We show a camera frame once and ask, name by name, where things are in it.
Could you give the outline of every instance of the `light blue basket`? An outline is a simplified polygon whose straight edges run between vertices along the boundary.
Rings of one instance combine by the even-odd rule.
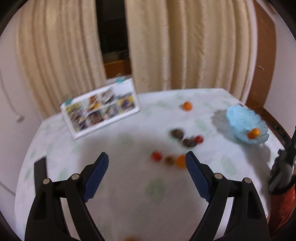
[[[231,106],[226,112],[227,119],[232,128],[233,135],[247,144],[261,144],[268,140],[268,128],[253,110],[241,106]],[[247,133],[252,129],[260,130],[260,136],[249,139]]]

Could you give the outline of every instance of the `white tablecloth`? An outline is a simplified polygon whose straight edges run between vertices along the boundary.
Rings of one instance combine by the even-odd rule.
[[[33,164],[47,156],[52,181],[67,179],[93,163],[102,151],[110,164],[95,197],[87,203],[94,222],[106,241],[189,240],[207,202],[202,199],[186,169],[169,167],[150,159],[153,151],[164,156],[192,150],[202,163],[226,178],[250,177],[269,212],[269,170],[282,148],[271,131],[262,145],[237,141],[229,130],[225,111],[239,101],[223,89],[175,90],[139,95],[141,111],[97,130],[76,141],[60,114],[42,122],[25,157],[15,198],[17,234],[24,239],[25,227],[35,197]],[[180,105],[191,101],[185,112]],[[181,127],[186,136],[202,134],[203,144],[185,148],[169,131]],[[216,237],[223,235],[231,210],[228,201]],[[78,238],[65,207],[65,217],[73,237]]]

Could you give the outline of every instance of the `beige curtain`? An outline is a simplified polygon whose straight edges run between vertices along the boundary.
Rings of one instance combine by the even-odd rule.
[[[16,43],[45,117],[106,80],[94,0],[29,0],[20,10]]]
[[[138,92],[224,88],[247,91],[248,0],[126,0],[129,50]]]

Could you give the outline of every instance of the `photo collage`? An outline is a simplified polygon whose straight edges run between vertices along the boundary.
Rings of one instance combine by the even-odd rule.
[[[135,108],[132,92],[116,94],[113,87],[66,107],[75,132]]]

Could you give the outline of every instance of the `picture frame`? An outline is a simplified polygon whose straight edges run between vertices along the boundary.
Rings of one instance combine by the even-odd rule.
[[[141,110],[132,78],[77,96],[60,109],[74,140]]]

